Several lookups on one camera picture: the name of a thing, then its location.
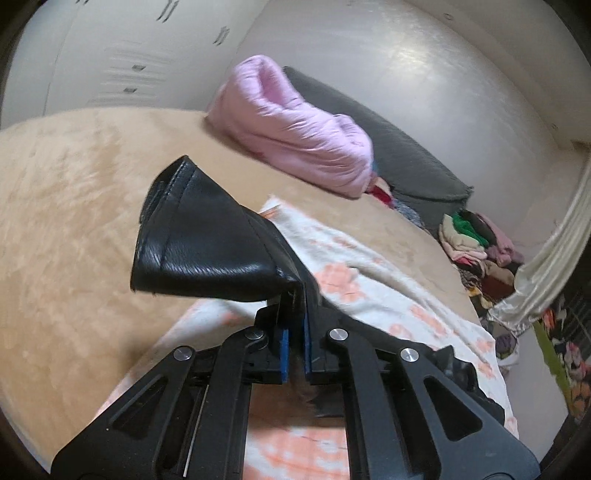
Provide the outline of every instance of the white towel with orange pattern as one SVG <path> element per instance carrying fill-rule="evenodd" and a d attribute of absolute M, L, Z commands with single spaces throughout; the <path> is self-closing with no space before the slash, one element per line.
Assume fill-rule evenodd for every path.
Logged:
<path fill-rule="evenodd" d="M 476 367 L 484 393 L 505 409 L 505 427 L 517 436 L 495 341 L 480 326 L 451 311 L 384 257 L 342 232 L 270 198 L 271 220 L 314 274 L 333 304 L 348 315 L 399 338 L 433 349 L 453 345 Z M 134 366 L 100 411 L 179 345 L 202 350 L 251 325 L 263 302 L 198 300 Z M 287 385 L 254 385 L 245 454 L 245 480 L 349 478 L 344 422 L 315 419 Z"/>

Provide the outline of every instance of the mattress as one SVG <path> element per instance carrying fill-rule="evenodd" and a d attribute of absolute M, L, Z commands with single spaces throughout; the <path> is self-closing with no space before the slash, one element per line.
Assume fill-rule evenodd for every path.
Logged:
<path fill-rule="evenodd" d="M 277 195 L 478 322 L 429 234 L 373 197 L 254 160 L 203 112 L 85 109 L 14 125 L 0 132 L 0 406 L 45 467 L 194 302 L 129 290 L 143 199 L 184 154 L 239 203 L 260 210 Z"/>

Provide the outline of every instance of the silver bolt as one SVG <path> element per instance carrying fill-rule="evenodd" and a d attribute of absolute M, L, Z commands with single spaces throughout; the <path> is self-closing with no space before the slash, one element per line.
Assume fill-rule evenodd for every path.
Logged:
<path fill-rule="evenodd" d="M 188 346 L 180 346 L 173 353 L 174 359 L 178 360 L 179 362 L 189 360 L 192 356 L 193 350 L 191 350 Z"/>
<path fill-rule="evenodd" d="M 249 328 L 245 333 L 245 337 L 249 340 L 259 340 L 265 336 L 265 332 L 262 330 L 256 330 L 254 328 Z"/>
<path fill-rule="evenodd" d="M 418 352 L 414 348 L 405 348 L 400 352 L 400 357 L 405 362 L 416 362 L 418 360 Z"/>
<path fill-rule="evenodd" d="M 349 334 L 347 333 L 347 330 L 343 330 L 342 328 L 333 328 L 329 332 L 329 336 L 333 340 L 337 340 L 339 342 L 342 342 L 343 340 L 346 340 L 347 339 L 347 337 L 349 336 Z"/>

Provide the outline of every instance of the white satin curtain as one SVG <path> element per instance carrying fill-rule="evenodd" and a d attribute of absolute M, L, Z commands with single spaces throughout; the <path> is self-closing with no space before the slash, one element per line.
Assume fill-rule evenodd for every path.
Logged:
<path fill-rule="evenodd" d="M 558 296 L 591 233 L 591 157 L 562 223 L 530 262 L 515 275 L 515 293 L 488 312 L 515 335 L 525 332 Z"/>

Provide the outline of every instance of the wardrobe door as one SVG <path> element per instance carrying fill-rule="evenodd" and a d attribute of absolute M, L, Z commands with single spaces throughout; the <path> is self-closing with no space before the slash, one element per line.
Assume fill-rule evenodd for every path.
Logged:
<path fill-rule="evenodd" d="M 56 61 L 79 9 L 76 0 L 51 0 L 26 24 L 5 76 L 0 127 L 44 115 Z"/>
<path fill-rule="evenodd" d="M 180 0 L 168 21 L 179 58 L 159 105 L 205 110 L 267 1 Z"/>
<path fill-rule="evenodd" d="M 205 109 L 267 0 L 87 0 L 46 114 L 85 106 Z"/>
<path fill-rule="evenodd" d="M 46 114 L 154 105 L 173 58 L 146 46 L 166 0 L 80 0 L 80 5 L 56 62 Z"/>

